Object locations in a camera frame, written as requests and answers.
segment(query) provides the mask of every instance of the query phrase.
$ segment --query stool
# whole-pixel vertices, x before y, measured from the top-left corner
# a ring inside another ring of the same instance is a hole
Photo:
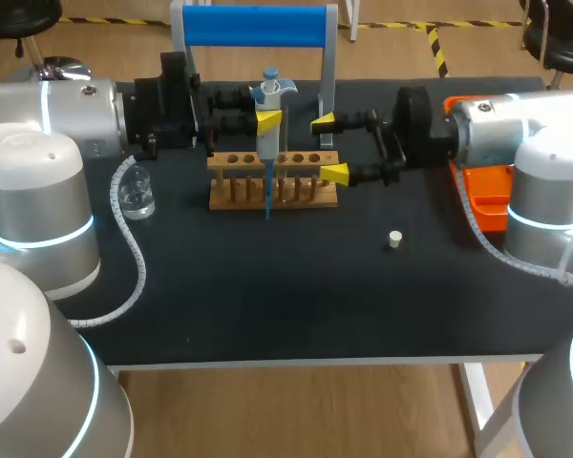
[[[545,69],[556,73],[548,89],[573,74],[573,5],[567,0],[520,0],[524,8],[521,44]]]
[[[31,64],[15,71],[9,81],[89,80],[91,72],[71,57],[44,58],[35,35],[48,30],[61,17],[59,0],[0,0],[0,38],[17,40],[15,55],[24,48]]]

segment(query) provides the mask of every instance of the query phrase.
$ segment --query white cable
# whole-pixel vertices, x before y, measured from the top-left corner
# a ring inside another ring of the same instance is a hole
[[[488,251],[498,260],[505,262],[506,264],[515,267],[519,270],[522,270],[528,274],[536,275],[538,277],[546,277],[548,279],[557,279],[567,286],[573,286],[573,274],[569,272],[561,272],[559,269],[541,267],[529,264],[528,262],[517,260],[515,258],[505,255],[504,253],[501,253],[495,247],[495,245],[493,245],[490,241],[488,241],[488,239],[479,229],[478,222],[476,221],[476,216],[474,215],[474,212],[471,208],[471,202],[469,201],[469,196],[467,195],[467,189],[465,188],[465,181],[462,177],[462,172],[460,170],[456,171],[456,177],[457,177],[458,193],[460,194],[460,199],[462,200],[462,206],[465,210],[465,216],[467,217],[467,220],[469,221],[471,229],[474,231],[477,240],[486,249],[486,251]],[[565,269],[566,269],[566,264],[570,258],[570,253],[566,253],[566,250],[568,249],[569,245],[567,245],[565,253],[562,256],[562,260],[564,260]]]
[[[127,301],[119,308],[113,310],[106,315],[97,318],[91,318],[89,320],[70,320],[70,324],[74,327],[94,327],[99,326],[101,324],[105,324],[111,322],[112,320],[120,317],[125,312],[127,312],[132,305],[136,303],[140,294],[142,294],[142,289],[144,289],[144,284],[146,283],[146,265],[144,263],[144,257],[142,256],[142,252],[138,247],[138,243],[134,236],[132,235],[132,231],[128,227],[127,223],[125,222],[125,218],[123,217],[123,213],[121,212],[121,207],[118,203],[118,186],[123,179],[123,175],[132,165],[136,163],[136,160],[133,156],[129,156],[127,159],[123,161],[123,163],[117,168],[115,173],[113,174],[113,178],[111,179],[111,190],[110,190],[110,201],[111,201],[111,209],[113,210],[113,215],[115,216],[115,221],[117,222],[118,228],[121,230],[121,234],[125,238],[125,241],[130,246],[132,250],[132,254],[134,255],[134,259],[136,261],[136,266],[138,268],[138,281],[136,283],[136,287],[132,292],[132,295],[129,297]]]

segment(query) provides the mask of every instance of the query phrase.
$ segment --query white cap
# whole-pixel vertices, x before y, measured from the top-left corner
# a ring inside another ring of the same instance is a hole
[[[0,189],[44,188],[82,168],[83,159],[71,138],[43,134],[32,124],[0,124]]]
[[[23,274],[0,263],[0,424],[30,389],[50,333],[43,294]]]
[[[391,246],[391,248],[396,248],[397,246],[399,246],[399,243],[401,242],[402,239],[403,239],[403,234],[401,234],[399,231],[392,231],[389,234],[389,245]]]

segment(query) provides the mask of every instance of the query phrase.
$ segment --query blue light ring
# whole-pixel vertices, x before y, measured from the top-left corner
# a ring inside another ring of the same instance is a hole
[[[76,229],[74,232],[66,236],[44,241],[12,241],[0,237],[0,243],[2,243],[5,246],[8,246],[9,248],[14,248],[16,250],[30,250],[33,248],[45,248],[48,246],[55,246],[60,243],[64,243],[66,241],[75,239],[78,236],[84,234],[90,227],[92,227],[93,224],[94,224],[94,216],[92,215],[89,218],[89,221],[87,221],[83,226],[81,226],[80,228]]]

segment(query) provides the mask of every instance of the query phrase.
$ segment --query screw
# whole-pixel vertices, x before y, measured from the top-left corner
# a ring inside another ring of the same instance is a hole
[[[81,92],[83,95],[95,95],[97,93],[97,89],[95,86],[83,86]]]

